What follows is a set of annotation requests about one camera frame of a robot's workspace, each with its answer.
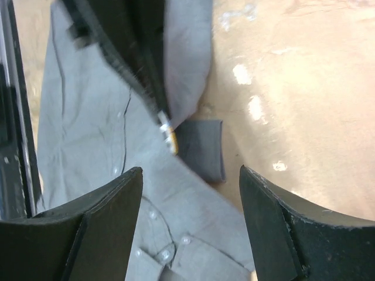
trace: snap button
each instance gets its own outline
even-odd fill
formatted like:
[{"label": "snap button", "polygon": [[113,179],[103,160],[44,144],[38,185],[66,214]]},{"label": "snap button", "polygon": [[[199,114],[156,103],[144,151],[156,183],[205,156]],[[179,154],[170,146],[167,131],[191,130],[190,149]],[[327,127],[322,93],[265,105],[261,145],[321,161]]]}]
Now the snap button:
[{"label": "snap button", "polygon": [[142,255],[142,251],[141,250],[136,250],[135,251],[135,256],[136,257],[139,257],[139,256],[141,256]]},{"label": "snap button", "polygon": [[158,215],[157,215],[157,213],[156,213],[155,211],[151,211],[151,212],[149,213],[149,216],[150,216],[150,218],[151,218],[152,220],[155,220],[155,219],[158,217]]},{"label": "snap button", "polygon": [[168,250],[165,250],[162,252],[162,258],[164,261],[166,261],[167,259],[169,259],[171,253],[168,251]]},{"label": "snap button", "polygon": [[183,237],[182,238],[182,244],[187,245],[187,244],[190,244],[191,241],[192,240],[189,237]]}]

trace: black object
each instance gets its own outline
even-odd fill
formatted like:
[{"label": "black object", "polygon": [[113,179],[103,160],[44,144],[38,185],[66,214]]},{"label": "black object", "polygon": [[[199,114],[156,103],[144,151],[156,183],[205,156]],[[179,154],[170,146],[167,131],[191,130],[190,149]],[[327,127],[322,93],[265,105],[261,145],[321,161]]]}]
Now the black object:
[{"label": "black object", "polygon": [[240,191],[259,281],[375,280],[375,222],[327,210],[246,167]]},{"label": "black object", "polygon": [[163,69],[165,0],[62,0],[74,39],[99,43],[109,65],[141,96],[155,122],[168,117]]},{"label": "black object", "polygon": [[34,218],[0,221],[0,280],[124,281],[141,196],[133,168]]},{"label": "black object", "polygon": [[13,2],[0,2],[0,220],[31,217],[41,195]]}]

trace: metal button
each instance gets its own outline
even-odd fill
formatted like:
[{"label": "metal button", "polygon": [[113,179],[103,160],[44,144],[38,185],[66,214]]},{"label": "metal button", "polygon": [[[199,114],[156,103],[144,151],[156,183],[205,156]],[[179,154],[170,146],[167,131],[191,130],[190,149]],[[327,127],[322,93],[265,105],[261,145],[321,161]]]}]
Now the metal button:
[{"label": "metal button", "polygon": [[149,215],[150,215],[150,218],[152,220],[155,220],[158,217],[158,215],[157,215],[157,213],[155,211],[151,211]]},{"label": "metal button", "polygon": [[190,244],[191,241],[192,240],[189,237],[183,237],[182,238],[182,244],[187,245],[187,244]]},{"label": "metal button", "polygon": [[166,261],[167,259],[169,259],[171,253],[168,251],[168,250],[165,250],[162,252],[162,258],[164,261]]}]

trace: garment pocket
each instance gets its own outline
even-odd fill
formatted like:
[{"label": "garment pocket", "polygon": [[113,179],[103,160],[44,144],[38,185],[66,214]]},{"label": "garment pocket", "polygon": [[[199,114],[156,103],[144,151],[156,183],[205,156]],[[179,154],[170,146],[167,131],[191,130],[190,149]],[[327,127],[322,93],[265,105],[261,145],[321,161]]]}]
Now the garment pocket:
[{"label": "garment pocket", "polygon": [[249,271],[225,253],[192,236],[182,238],[171,269],[194,281],[248,281]]}]

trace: light brown surface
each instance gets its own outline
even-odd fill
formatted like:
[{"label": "light brown surface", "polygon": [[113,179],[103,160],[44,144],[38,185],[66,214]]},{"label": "light brown surface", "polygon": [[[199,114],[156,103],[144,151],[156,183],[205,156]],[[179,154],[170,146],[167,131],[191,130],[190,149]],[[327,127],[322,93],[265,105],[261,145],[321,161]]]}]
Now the light brown surface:
[{"label": "light brown surface", "polygon": [[[50,0],[15,0],[34,132]],[[365,1],[216,0],[214,62],[198,118],[224,120],[228,182],[245,163],[281,187],[375,220],[375,9]]]}]

